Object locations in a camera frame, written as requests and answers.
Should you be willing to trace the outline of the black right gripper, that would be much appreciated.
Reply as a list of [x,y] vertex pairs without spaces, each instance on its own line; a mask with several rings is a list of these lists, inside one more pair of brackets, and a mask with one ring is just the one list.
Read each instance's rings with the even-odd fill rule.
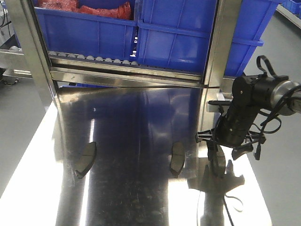
[[[219,144],[235,147],[231,152],[233,160],[253,151],[251,143],[241,144],[260,110],[252,99],[255,82],[255,76],[245,75],[234,80],[232,102],[215,129],[215,138]],[[206,145],[208,160],[213,160],[216,157],[217,144],[214,141],[207,141]]]

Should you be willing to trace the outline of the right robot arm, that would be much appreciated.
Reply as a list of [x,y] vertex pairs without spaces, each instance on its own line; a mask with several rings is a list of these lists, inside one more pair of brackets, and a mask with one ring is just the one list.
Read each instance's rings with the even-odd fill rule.
[[231,101],[209,101],[221,114],[208,131],[208,158],[217,156],[217,146],[232,148],[232,158],[253,150],[255,159],[261,156],[267,124],[280,115],[290,116],[301,111],[301,85],[288,76],[268,77],[266,74],[237,77],[232,85]]

